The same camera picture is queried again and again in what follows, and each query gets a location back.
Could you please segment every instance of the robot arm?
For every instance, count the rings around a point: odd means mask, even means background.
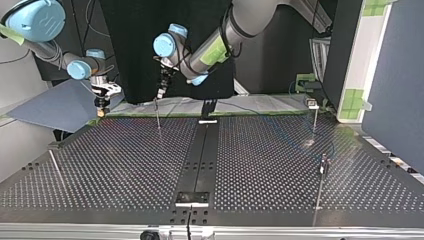
[[[97,115],[104,117],[109,111],[110,98],[121,93],[115,83],[109,83],[106,74],[105,54],[99,49],[89,49],[86,56],[63,53],[54,41],[65,25],[65,11],[56,0],[25,0],[16,4],[1,19],[1,25],[23,37],[21,45],[27,47],[45,62],[66,69],[76,80],[90,79]]]
[[[233,0],[221,20],[221,26],[195,52],[190,53],[185,42],[188,31],[185,27],[171,24],[167,33],[159,35],[153,47],[161,58],[163,69],[167,69],[167,78],[174,71],[181,71],[187,78],[187,83],[200,85],[210,74],[208,72],[216,63],[224,62],[235,56],[234,49],[244,40],[253,38],[268,26],[280,4],[290,5],[299,11],[309,22],[314,23],[314,8],[316,0]],[[324,32],[331,25],[329,19],[324,19],[325,12],[318,14],[317,30]],[[161,98],[168,87],[162,75],[161,88],[157,98]]]

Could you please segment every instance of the perforated metal table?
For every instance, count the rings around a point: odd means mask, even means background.
[[[421,183],[349,127],[320,116],[313,133],[311,121],[168,118],[158,131],[153,118],[103,120],[0,184],[0,232],[58,223],[424,227]],[[322,154],[331,161],[317,210]],[[177,208],[179,192],[208,192],[209,207]]]

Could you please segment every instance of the white wall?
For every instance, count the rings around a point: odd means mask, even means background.
[[[1,0],[0,16],[16,2]],[[0,63],[20,58],[26,52],[27,49],[15,42],[0,39]],[[43,154],[47,145],[54,141],[52,129],[19,121],[10,122],[13,119],[4,116],[47,89],[32,54],[18,62],[0,64],[0,181]]]

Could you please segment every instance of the light blue joint cap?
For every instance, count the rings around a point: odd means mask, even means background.
[[[183,36],[185,38],[187,38],[187,35],[188,35],[187,28],[185,28],[184,26],[181,26],[179,24],[174,24],[173,23],[173,24],[169,25],[168,31],[174,32],[176,34],[179,34],[179,35],[181,35],[181,36]]]
[[[105,59],[105,52],[101,49],[88,49],[85,53],[87,57]]]
[[[194,86],[199,86],[200,84],[202,84],[205,80],[206,80],[206,78],[208,78],[209,77],[209,75],[201,75],[201,76],[198,76],[197,78],[195,78],[195,79],[193,79],[193,80],[191,80],[191,83],[194,85]]]
[[[162,33],[153,42],[153,49],[159,57],[170,57],[176,50],[175,40],[171,34]]]
[[[48,42],[62,31],[65,18],[65,10],[56,0],[36,1],[12,14],[6,26],[32,42]]]
[[[74,60],[68,65],[68,74],[76,80],[88,79],[91,76],[91,67],[81,60]]]

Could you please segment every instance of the black backdrop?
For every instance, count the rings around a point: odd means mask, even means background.
[[[170,23],[189,29],[193,49],[219,25],[231,0],[100,0],[112,37],[121,84],[130,103],[151,101],[156,95],[159,63],[153,60],[153,40]],[[320,1],[334,20],[337,0]],[[298,73],[311,73],[309,39],[312,29],[298,13],[280,6],[273,22],[246,42],[237,60],[237,77],[253,93],[282,93]],[[234,94],[234,64],[227,61],[199,87],[177,75],[167,96],[195,99],[229,98]]]

